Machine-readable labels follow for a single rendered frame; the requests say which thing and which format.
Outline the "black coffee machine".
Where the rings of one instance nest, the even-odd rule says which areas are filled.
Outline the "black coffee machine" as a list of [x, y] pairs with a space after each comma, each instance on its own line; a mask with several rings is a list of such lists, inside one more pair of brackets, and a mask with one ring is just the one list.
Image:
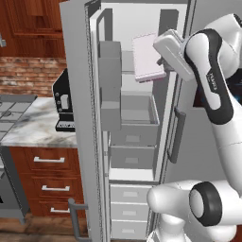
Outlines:
[[59, 121], [56, 131], [75, 132], [75, 122], [69, 86], [68, 70], [64, 69], [52, 86]]

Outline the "grey freezer drawer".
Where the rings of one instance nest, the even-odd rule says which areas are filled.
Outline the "grey freezer drawer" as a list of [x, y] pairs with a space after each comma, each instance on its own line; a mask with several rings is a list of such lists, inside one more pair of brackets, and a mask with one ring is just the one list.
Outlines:
[[112, 168], [150, 169], [156, 147], [111, 146]]
[[111, 132], [111, 144], [118, 146], [155, 146], [157, 124], [123, 124], [121, 130]]

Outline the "grey freezer door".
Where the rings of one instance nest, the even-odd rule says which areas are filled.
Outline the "grey freezer door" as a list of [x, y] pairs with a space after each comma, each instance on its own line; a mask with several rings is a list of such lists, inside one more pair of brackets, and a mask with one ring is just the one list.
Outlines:
[[60, 15], [71, 89], [84, 202], [81, 237], [111, 242], [108, 134], [120, 127], [121, 46], [112, 10], [101, 0], [69, 0]]

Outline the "grey fridge door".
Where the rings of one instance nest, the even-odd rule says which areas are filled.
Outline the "grey fridge door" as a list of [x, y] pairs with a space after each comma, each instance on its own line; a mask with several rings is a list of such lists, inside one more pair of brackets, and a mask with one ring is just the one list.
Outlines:
[[186, 119], [166, 180], [224, 180], [242, 197], [242, 104], [227, 83], [242, 65], [242, 0], [197, 1], [184, 59], [195, 78], [181, 85]]

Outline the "grey fridge freezer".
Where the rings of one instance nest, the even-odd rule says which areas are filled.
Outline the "grey fridge freezer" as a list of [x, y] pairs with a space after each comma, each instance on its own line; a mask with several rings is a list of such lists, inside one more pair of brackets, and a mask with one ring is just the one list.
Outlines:
[[[111, 218], [111, 242], [112, 238], [112, 203], [133, 203], [111, 201], [111, 185], [147, 185], [150, 189], [175, 181], [166, 180], [166, 172], [172, 163], [168, 160], [167, 152], [172, 152], [174, 135], [178, 119], [174, 109], [178, 108], [180, 90], [184, 80], [174, 71], [166, 72], [164, 78], [149, 82], [137, 82], [134, 74], [132, 40], [136, 37], [155, 34], [156, 38], [164, 34], [168, 29], [177, 30], [182, 38], [190, 36], [195, 19], [195, 9], [198, 0], [101, 0], [101, 6], [112, 10], [112, 39], [121, 46], [121, 97], [123, 95], [151, 95], [154, 99], [156, 112], [159, 117], [156, 147], [153, 166], [150, 169], [112, 168], [111, 162], [111, 132], [121, 130], [123, 124], [120, 115], [120, 127], [111, 130], [108, 134], [109, 151], [109, 187], [110, 187], [110, 218]], [[242, 65], [238, 73], [227, 81], [233, 96], [239, 100], [238, 89], [242, 87]], [[146, 238], [160, 224], [160, 215], [152, 212], [148, 206]], [[195, 230], [192, 225], [186, 223], [183, 227], [186, 235], [192, 242], [214, 242], [210, 238]]]

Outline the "grey hob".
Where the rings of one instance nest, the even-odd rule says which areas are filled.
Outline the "grey hob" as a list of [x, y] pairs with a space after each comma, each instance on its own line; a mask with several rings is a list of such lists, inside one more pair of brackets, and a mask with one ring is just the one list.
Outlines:
[[36, 95], [0, 95], [0, 141], [36, 98]]

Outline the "brown wooden wall cupboard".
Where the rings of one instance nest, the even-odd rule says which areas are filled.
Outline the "brown wooden wall cupboard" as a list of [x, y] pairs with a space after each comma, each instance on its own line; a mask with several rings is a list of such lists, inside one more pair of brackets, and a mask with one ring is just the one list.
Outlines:
[[0, 57], [64, 58], [60, 3], [0, 0]]

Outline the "brown wooden drawer front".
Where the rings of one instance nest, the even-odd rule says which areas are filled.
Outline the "brown wooden drawer front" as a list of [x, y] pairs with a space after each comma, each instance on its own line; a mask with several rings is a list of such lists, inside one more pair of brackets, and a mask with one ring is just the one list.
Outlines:
[[[69, 192], [43, 191], [42, 186], [65, 187], [70, 186]], [[83, 199], [80, 179], [72, 178], [51, 178], [51, 177], [32, 177], [29, 187], [29, 195], [33, 198], [80, 198]]]
[[[79, 173], [78, 152], [74, 148], [27, 147], [25, 156], [25, 161], [31, 170]], [[63, 164], [34, 163], [34, 157], [40, 157], [41, 159], [64, 157], [65, 162]]]
[[41, 216], [49, 216], [49, 217], [69, 217], [70, 214], [61, 214], [61, 213], [50, 213], [50, 208], [54, 207], [59, 210], [68, 209], [68, 202], [65, 201], [55, 201], [55, 200], [41, 200], [39, 202], [39, 210], [38, 213]]

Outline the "pale pink ice cube tray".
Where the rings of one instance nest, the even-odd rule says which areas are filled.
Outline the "pale pink ice cube tray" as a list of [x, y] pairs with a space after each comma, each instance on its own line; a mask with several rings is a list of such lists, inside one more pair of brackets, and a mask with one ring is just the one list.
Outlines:
[[132, 40], [134, 74], [137, 82], [149, 82], [166, 76], [164, 66], [157, 63], [161, 56], [153, 47], [155, 39], [155, 34], [148, 34]]

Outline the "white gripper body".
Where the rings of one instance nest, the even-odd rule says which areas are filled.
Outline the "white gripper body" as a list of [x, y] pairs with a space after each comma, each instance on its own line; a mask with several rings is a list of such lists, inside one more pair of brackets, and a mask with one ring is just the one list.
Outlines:
[[189, 81], [195, 75], [184, 59], [186, 43], [187, 39], [182, 38], [177, 30], [168, 29], [154, 40], [153, 47], [183, 80]]

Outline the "grey freezer basket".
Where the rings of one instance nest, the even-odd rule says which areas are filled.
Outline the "grey freezer basket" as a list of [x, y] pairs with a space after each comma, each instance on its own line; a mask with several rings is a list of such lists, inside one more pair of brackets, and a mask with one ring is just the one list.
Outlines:
[[121, 97], [121, 117], [126, 123], [160, 124], [151, 95], [123, 95]]

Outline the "white freezer drawer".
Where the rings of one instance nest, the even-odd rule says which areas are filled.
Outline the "white freezer drawer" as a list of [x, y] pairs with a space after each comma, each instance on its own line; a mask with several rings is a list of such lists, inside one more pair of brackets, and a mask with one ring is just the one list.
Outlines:
[[146, 203], [149, 189], [147, 185], [112, 184], [111, 201]]
[[147, 220], [148, 206], [134, 203], [112, 203], [111, 216], [116, 220]]
[[134, 220], [113, 220], [112, 238], [114, 239], [145, 239], [147, 223]]

